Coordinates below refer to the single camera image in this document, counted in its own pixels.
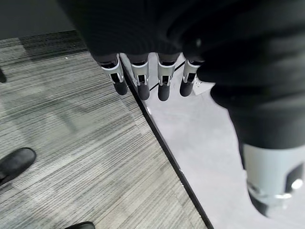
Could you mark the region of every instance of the black shoe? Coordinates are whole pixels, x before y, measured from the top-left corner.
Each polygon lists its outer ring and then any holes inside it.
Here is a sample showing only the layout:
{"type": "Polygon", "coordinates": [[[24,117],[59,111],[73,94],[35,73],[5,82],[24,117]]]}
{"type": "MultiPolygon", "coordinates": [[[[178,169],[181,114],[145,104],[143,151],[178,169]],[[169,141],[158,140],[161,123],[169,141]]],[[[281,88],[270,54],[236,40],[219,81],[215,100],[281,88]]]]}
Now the black shoe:
{"type": "Polygon", "coordinates": [[[92,222],[83,222],[83,223],[74,224],[65,229],[95,229],[95,226],[92,222]]]}
{"type": "Polygon", "coordinates": [[[36,159],[30,148],[20,148],[0,160],[0,186],[13,180],[29,168],[36,159]]]}

